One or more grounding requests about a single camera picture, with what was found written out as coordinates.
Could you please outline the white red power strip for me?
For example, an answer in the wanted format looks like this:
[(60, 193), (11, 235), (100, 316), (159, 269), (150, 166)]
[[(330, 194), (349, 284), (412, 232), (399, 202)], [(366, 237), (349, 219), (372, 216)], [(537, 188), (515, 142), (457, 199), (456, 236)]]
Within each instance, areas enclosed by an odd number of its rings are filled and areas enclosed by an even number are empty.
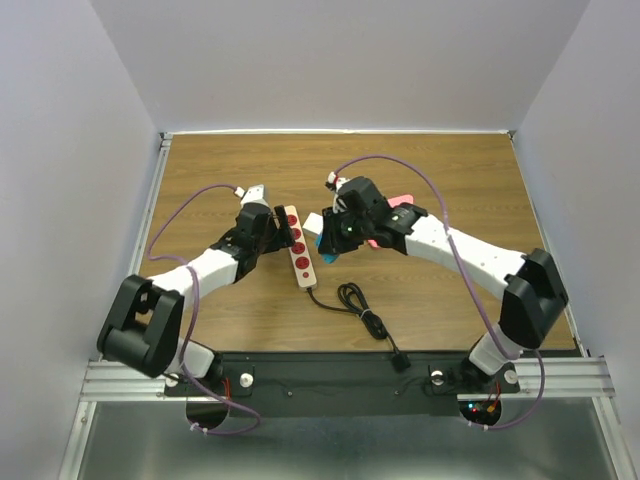
[(293, 245), (289, 248), (289, 254), (296, 282), (301, 290), (313, 290), (317, 286), (317, 278), (306, 239), (302, 229), (302, 223), (297, 209), (293, 205), (284, 207), (288, 225), (293, 234)]

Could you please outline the blue plug adapter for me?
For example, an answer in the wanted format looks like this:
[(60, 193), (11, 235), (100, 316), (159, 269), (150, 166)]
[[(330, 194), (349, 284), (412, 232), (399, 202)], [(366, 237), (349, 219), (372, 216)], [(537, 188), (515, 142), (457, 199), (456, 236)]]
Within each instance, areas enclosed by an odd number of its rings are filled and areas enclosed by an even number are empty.
[(332, 264), (334, 263), (338, 258), (339, 255), (334, 255), (334, 254), (323, 254), (320, 252), (320, 244), (321, 244), (321, 240), (322, 240), (322, 236), (319, 235), (316, 237), (315, 241), (314, 241), (314, 245), (319, 253), (319, 255), (321, 256), (322, 260), (327, 263), (327, 264)]

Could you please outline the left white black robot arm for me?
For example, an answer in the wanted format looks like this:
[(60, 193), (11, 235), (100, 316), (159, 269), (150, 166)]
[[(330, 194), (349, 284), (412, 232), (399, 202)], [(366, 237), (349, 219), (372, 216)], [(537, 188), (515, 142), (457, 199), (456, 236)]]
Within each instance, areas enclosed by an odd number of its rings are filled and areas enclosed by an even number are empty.
[(223, 371), (215, 354), (180, 335), (184, 310), (199, 311), (200, 300), (239, 282), (267, 253), (294, 244), (285, 207), (249, 202), (236, 224), (204, 253), (154, 277), (126, 277), (113, 300), (97, 339), (103, 356), (150, 378), (188, 371), (199, 393), (215, 392)]

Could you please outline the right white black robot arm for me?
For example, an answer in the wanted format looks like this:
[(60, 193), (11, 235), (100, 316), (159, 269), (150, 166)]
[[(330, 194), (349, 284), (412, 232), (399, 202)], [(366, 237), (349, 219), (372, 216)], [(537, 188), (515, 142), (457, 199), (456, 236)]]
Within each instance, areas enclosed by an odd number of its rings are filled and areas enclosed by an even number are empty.
[(333, 193), (323, 209), (318, 251), (338, 256), (368, 241), (405, 256), (459, 273), (469, 289), (480, 286), (501, 302), (496, 324), (471, 348), (460, 366), (463, 384), (482, 390), (526, 350), (536, 350), (568, 304), (568, 293), (552, 255), (503, 249), (453, 229), (410, 203), (396, 207), (366, 177), (330, 174)]

